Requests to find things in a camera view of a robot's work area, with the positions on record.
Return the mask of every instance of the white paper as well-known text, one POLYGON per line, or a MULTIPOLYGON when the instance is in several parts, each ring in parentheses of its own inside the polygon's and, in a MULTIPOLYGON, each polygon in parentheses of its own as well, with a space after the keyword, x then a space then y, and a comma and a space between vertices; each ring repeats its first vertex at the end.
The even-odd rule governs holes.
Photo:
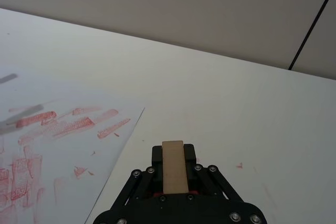
POLYGON ((0 68, 11 74, 0 83, 0 224, 84 224, 143 108, 0 68))

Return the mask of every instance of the white table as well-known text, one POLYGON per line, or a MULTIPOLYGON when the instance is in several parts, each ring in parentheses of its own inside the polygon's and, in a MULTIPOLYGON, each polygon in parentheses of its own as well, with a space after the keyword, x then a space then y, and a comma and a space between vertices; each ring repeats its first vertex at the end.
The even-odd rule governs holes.
POLYGON ((269 223, 335 223, 335 81, 2 9, 0 61, 145 103, 87 223, 166 140, 194 144, 269 223))

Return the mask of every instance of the screw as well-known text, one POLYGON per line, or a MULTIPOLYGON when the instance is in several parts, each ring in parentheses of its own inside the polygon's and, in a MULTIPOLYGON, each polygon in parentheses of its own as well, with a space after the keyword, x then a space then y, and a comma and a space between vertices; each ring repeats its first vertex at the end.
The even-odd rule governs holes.
POLYGON ((134 177, 138 177, 140 175, 140 172, 138 170, 135 170, 132 174, 134 177))
POLYGON ((210 172, 215 172, 215 171, 217 171, 216 167, 213 166, 213 165, 209 167, 209 170, 210 170, 210 172))
POLYGON ((250 220, 252 221, 253 224, 260 224, 261 219, 257 215, 251 215, 250 220))
POLYGON ((161 201, 161 202, 165 202, 165 201, 166 201, 166 196, 163 196, 163 195, 160 196, 160 201, 161 201))
POLYGON ((150 168, 148 168, 147 172, 148 173, 153 173, 153 172, 155 172, 155 169, 153 167, 150 167, 150 168))
POLYGON ((119 219, 117 224, 127 224, 127 221, 125 219, 119 219))
POLYGON ((241 220, 241 217, 239 214, 237 214, 236 212, 232 212, 230 214, 230 219, 234 222, 239 222, 241 220))
POLYGON ((201 170, 202 169, 202 166, 201 165, 195 165, 195 170, 201 170))

